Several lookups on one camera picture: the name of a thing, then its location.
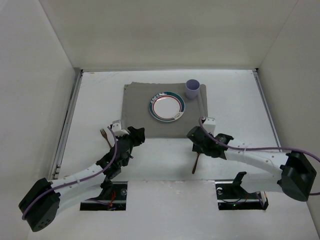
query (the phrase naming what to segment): gray placemat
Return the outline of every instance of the gray placemat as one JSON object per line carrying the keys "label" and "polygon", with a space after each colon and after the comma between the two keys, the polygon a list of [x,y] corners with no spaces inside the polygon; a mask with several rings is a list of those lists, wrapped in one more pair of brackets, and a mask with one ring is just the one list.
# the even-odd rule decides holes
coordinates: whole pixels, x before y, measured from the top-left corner
{"label": "gray placemat", "polygon": [[[185,103],[183,115],[173,122],[155,119],[149,111],[151,98],[162,92],[174,92]],[[199,117],[208,116],[207,88],[200,86],[197,99],[189,100],[185,96],[185,83],[158,84],[132,82],[124,86],[122,116],[124,127],[145,128],[146,138],[186,138],[187,133],[198,126]]]}

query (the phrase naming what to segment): plate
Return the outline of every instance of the plate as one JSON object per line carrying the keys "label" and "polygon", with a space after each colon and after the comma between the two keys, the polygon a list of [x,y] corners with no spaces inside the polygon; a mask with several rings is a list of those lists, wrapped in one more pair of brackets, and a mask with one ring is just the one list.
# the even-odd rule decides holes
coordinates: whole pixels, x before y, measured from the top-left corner
{"label": "plate", "polygon": [[185,111],[185,102],[181,96],[171,91],[160,92],[149,103],[151,115],[162,122],[173,122]]}

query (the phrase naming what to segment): purple cup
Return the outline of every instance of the purple cup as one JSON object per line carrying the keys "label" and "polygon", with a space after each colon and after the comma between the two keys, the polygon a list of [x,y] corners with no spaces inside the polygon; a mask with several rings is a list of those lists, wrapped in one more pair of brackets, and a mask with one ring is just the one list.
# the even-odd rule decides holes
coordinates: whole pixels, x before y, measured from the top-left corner
{"label": "purple cup", "polygon": [[200,91],[200,82],[190,79],[185,83],[185,95],[188,99],[195,99]]}

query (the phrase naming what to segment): plate rim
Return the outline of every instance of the plate rim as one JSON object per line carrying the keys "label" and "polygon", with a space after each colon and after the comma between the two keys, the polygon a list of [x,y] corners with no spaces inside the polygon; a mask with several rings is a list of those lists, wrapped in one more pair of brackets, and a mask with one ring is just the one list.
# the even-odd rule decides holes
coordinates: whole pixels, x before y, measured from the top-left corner
{"label": "plate rim", "polygon": [[[164,96],[174,97],[180,103],[181,111],[179,111],[177,113],[177,115],[179,114],[178,116],[171,117],[171,118],[162,118],[162,117],[158,116],[156,114],[156,112],[153,110],[154,103],[157,101],[157,99],[159,99],[160,97],[164,97]],[[183,98],[179,94],[177,94],[173,91],[159,92],[156,95],[154,95],[149,102],[149,111],[150,111],[151,115],[155,119],[157,119],[158,121],[161,121],[161,122],[174,122],[174,121],[178,120],[184,114],[185,108],[186,108],[186,104],[185,104],[185,101],[183,100]]]}

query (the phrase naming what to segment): wall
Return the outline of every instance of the wall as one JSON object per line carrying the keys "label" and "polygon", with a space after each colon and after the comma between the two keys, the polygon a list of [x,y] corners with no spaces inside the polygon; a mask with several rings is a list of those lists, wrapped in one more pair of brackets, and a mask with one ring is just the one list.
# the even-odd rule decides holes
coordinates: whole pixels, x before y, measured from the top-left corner
{"label": "wall", "polygon": [[[259,76],[283,146],[320,156],[320,1],[299,0],[266,55]],[[320,164],[312,192],[320,192]],[[319,197],[308,201],[320,233]]]}
{"label": "wall", "polygon": [[0,239],[27,239],[18,204],[47,172],[75,72],[38,0],[0,1]]}
{"label": "wall", "polygon": [[257,68],[297,0],[40,0],[73,66]]}

